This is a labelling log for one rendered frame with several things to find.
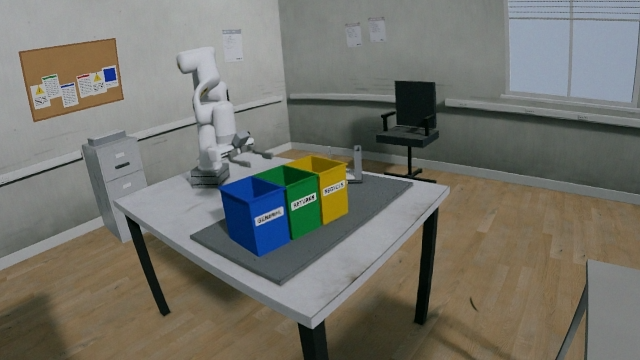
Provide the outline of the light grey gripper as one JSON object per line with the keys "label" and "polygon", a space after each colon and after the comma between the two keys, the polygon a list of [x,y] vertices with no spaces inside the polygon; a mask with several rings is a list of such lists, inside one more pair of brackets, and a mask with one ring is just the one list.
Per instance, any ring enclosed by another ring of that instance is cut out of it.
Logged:
{"label": "light grey gripper", "polygon": [[247,151],[252,151],[254,154],[262,155],[263,159],[272,160],[272,158],[274,158],[274,154],[273,153],[257,151],[257,148],[256,148],[256,145],[254,144],[254,139],[253,138],[248,138],[246,144],[238,146],[238,147],[235,147],[234,144],[233,145],[217,144],[217,146],[208,148],[208,154],[209,154],[209,160],[210,161],[220,162],[220,161],[228,159],[230,163],[239,164],[239,166],[246,167],[246,168],[251,168],[251,162],[240,161],[240,160],[234,160],[233,159],[233,157],[236,157],[236,154],[239,155],[239,154],[245,153]]}

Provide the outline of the yellow recycle bin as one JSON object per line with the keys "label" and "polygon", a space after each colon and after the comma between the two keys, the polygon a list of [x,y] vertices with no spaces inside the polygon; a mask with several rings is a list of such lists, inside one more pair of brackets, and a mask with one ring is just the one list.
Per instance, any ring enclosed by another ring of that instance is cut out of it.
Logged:
{"label": "yellow recycle bin", "polygon": [[317,184],[322,225],[348,213],[348,163],[310,155],[283,165],[319,174]]}

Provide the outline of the blue storage bin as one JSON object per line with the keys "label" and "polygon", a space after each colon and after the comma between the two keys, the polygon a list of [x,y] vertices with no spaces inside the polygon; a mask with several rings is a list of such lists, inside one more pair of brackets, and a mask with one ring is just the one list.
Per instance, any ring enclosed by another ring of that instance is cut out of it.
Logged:
{"label": "blue storage bin", "polygon": [[258,257],[289,243],[285,189],[252,175],[218,187],[230,239]]}

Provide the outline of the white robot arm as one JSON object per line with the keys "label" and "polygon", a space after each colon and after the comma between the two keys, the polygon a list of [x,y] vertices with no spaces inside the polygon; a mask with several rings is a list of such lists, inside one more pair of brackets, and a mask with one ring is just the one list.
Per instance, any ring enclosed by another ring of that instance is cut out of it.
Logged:
{"label": "white robot arm", "polygon": [[[246,144],[251,134],[246,130],[236,132],[234,108],[229,102],[226,83],[220,81],[215,55],[216,51],[213,47],[202,47],[179,52],[176,57],[180,72],[192,73],[193,109],[198,129],[200,155],[197,161],[199,161],[198,169],[202,171],[212,171],[222,167],[221,162],[209,160],[208,148],[217,144],[234,144],[238,147]],[[215,103],[200,104],[200,102]]]}

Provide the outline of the green returns bin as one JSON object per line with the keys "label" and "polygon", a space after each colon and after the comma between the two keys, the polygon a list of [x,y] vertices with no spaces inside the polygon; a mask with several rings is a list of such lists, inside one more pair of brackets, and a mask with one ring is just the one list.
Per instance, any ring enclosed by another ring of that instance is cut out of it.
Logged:
{"label": "green returns bin", "polygon": [[291,240],[321,227],[319,174],[280,165],[252,176],[286,187],[284,198]]}

